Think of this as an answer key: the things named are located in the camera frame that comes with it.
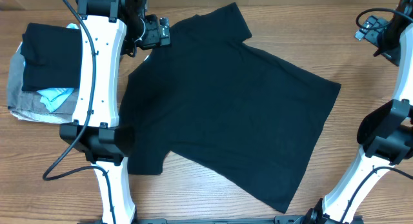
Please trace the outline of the black t-shirt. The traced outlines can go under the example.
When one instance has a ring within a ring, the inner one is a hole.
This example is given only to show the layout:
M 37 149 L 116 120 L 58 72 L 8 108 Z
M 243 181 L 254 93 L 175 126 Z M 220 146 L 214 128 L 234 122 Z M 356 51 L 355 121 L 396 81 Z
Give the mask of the black t-shirt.
M 174 152 L 287 211 L 341 86 L 246 45 L 251 35 L 235 3 L 195 15 L 129 75 L 130 174 L 158 175 Z

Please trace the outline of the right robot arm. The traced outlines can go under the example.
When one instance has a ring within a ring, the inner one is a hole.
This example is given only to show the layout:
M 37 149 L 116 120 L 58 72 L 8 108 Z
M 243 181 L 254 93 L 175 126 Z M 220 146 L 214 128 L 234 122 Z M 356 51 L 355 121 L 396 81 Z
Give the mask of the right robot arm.
M 275 223 L 362 223 L 356 210 L 387 172 L 411 178 L 395 166 L 412 157 L 412 127 L 403 125 L 412 120 L 412 0 L 400 0 L 390 13 L 389 21 L 371 15 L 357 23 L 354 37 L 399 68 L 392 99 L 361 122 L 356 158 L 334 189 L 304 216 L 277 216 Z

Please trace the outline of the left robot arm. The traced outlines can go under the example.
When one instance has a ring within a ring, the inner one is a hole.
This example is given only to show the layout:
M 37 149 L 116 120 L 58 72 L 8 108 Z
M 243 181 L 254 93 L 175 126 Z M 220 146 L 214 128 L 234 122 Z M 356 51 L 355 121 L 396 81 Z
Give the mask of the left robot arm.
M 72 121 L 60 126 L 61 139 L 85 155 L 96 173 L 103 216 L 100 223 L 137 223 L 127 163 L 132 127 L 120 125 L 117 82 L 121 57 L 137 49 L 170 44 L 167 18 L 146 15 L 147 0 L 76 0 L 81 26 L 81 75 Z

